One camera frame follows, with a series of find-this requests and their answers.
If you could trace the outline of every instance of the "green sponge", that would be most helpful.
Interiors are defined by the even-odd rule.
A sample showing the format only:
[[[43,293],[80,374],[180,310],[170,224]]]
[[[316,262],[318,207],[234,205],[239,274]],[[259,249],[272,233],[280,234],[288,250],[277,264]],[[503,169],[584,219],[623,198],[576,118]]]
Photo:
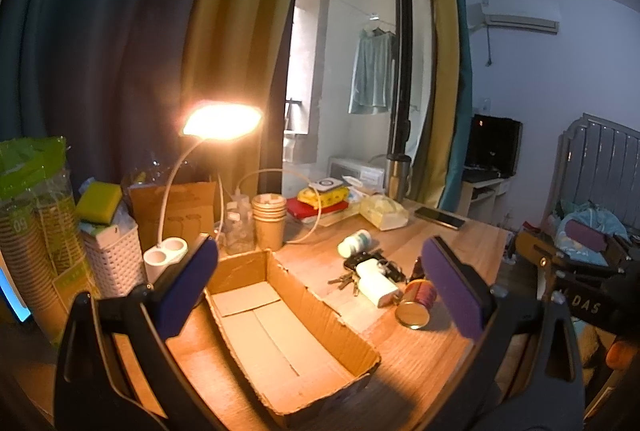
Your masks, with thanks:
[[[91,182],[76,206],[76,214],[82,221],[110,225],[121,198],[119,185]]]

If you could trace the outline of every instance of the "brown cardboard box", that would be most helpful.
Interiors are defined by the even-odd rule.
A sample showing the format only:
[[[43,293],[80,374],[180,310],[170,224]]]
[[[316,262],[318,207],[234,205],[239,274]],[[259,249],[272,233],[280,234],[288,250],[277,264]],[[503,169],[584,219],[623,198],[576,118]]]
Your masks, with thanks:
[[[177,236],[191,245],[200,233],[212,234],[213,204],[217,192],[216,182],[173,184],[166,205],[162,238]],[[156,244],[163,194],[164,186],[129,188],[133,217],[138,223],[138,236],[143,252]]]
[[[380,354],[270,251],[222,259],[207,301],[273,419],[297,426],[363,389]]]

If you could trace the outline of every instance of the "open cardboard tray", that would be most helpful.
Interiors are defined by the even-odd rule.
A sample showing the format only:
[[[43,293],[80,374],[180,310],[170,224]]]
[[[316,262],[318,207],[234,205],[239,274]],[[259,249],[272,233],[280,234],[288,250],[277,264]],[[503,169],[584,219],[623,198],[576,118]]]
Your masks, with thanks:
[[[380,365],[377,350],[271,251],[222,259],[207,289],[231,356],[283,428],[359,392]]]

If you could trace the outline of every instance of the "screw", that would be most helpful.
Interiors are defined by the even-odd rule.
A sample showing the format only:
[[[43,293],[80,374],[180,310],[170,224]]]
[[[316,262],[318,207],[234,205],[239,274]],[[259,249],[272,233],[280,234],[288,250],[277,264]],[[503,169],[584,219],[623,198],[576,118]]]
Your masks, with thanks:
[[[489,289],[489,291],[491,292],[491,294],[494,297],[497,297],[499,299],[503,298],[503,297],[507,297],[507,294],[509,293],[509,291],[507,289],[505,289],[505,287],[503,287],[502,285],[492,285],[491,289]]]
[[[551,301],[552,302],[554,302],[556,304],[559,304],[559,305],[562,305],[562,304],[564,304],[565,300],[566,299],[564,298],[564,294],[562,292],[560,292],[558,290],[554,290],[552,292],[552,294],[551,294]]]

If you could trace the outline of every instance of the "dark blue curtain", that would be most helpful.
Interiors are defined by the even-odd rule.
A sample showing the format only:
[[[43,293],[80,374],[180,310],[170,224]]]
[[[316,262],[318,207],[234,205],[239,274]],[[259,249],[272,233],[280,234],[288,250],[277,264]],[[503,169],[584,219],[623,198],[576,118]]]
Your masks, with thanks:
[[[194,0],[2,0],[0,138],[62,135],[75,185],[177,145]]]
[[[444,191],[438,207],[454,212],[460,201],[462,189],[462,172],[465,167],[466,147],[471,130],[472,106],[472,71],[471,50],[469,47],[469,30],[466,24],[466,0],[458,1],[458,28],[460,31],[460,80],[458,82],[458,99],[456,101],[456,122],[449,154],[449,168],[445,180]]]

